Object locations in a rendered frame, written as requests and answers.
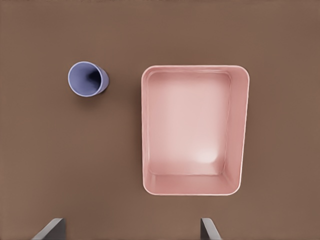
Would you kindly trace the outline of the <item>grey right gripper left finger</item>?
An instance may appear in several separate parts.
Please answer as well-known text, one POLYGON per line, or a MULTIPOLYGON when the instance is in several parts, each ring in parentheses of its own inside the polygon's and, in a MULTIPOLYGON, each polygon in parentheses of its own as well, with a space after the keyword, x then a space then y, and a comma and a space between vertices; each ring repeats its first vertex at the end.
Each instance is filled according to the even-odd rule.
POLYGON ((52 219, 31 240, 66 240, 66 220, 64 218, 52 219))

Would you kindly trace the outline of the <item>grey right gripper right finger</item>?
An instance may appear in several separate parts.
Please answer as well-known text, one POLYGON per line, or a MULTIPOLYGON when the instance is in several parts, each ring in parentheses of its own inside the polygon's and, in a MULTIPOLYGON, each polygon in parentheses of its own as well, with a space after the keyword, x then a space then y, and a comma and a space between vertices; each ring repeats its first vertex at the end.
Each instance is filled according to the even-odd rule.
POLYGON ((211 218, 200 219, 200 240, 222 240, 211 218))

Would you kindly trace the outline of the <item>pink box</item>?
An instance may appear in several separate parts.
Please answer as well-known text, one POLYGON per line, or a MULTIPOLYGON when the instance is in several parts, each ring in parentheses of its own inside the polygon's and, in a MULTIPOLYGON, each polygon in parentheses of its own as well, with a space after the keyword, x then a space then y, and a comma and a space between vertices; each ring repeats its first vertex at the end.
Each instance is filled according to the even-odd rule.
POLYGON ((249 88, 239 65, 153 65, 143 72, 142 183, 149 194, 239 190, 249 88))

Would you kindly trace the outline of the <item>purple cup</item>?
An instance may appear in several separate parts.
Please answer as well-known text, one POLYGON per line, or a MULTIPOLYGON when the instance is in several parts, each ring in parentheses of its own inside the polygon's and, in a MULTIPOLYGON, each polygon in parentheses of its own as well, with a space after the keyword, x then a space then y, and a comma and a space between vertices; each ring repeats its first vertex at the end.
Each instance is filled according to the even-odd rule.
POLYGON ((89 61, 75 63, 68 72, 68 84, 81 97, 93 97, 109 86, 110 78, 105 70, 89 61))

